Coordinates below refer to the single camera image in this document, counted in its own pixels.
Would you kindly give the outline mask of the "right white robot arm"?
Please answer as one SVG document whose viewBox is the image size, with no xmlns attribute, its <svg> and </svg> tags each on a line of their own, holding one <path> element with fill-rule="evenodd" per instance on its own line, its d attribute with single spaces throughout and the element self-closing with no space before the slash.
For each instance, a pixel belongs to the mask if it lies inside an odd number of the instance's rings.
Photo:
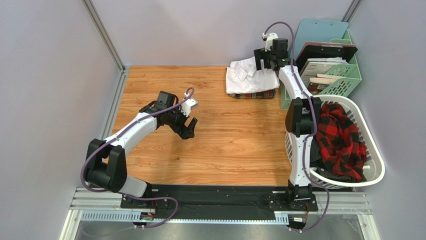
<svg viewBox="0 0 426 240">
<path fill-rule="evenodd" d="M 303 83 L 293 57 L 288 52 L 288 40 L 275 34 L 263 36 L 265 46 L 255 49 L 257 70 L 271 69 L 284 84 L 291 102 L 287 110 L 285 127 L 289 135 L 291 174 L 285 204 L 289 209 L 305 207 L 314 198 L 309 173 L 310 149 L 317 132 L 321 100 L 314 97 Z"/>
</svg>

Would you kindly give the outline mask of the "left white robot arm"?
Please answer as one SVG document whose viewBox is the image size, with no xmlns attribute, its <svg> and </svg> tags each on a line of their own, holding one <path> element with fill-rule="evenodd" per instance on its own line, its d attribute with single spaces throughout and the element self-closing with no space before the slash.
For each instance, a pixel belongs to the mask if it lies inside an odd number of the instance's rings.
<svg viewBox="0 0 426 240">
<path fill-rule="evenodd" d="M 183 140 L 194 138 L 198 122 L 187 120 L 198 106 L 193 98 L 195 89 L 189 87 L 184 98 L 160 91 L 157 100 L 139 110 L 125 127 L 105 139 L 93 139 L 80 172 L 83 187 L 91 192 L 112 192 L 133 198 L 143 197 L 150 184 L 127 171 L 127 156 L 146 136 L 161 126 L 169 126 Z"/>
</svg>

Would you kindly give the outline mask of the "white long sleeve shirt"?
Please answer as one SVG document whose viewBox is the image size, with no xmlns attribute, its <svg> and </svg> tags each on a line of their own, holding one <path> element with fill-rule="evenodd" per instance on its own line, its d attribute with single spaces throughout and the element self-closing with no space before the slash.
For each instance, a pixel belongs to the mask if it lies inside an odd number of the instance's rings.
<svg viewBox="0 0 426 240">
<path fill-rule="evenodd" d="M 272 69 L 257 70 L 255 58 L 232 61 L 226 68 L 225 86 L 227 94 L 254 94 L 274 90 L 280 86 Z"/>
</svg>

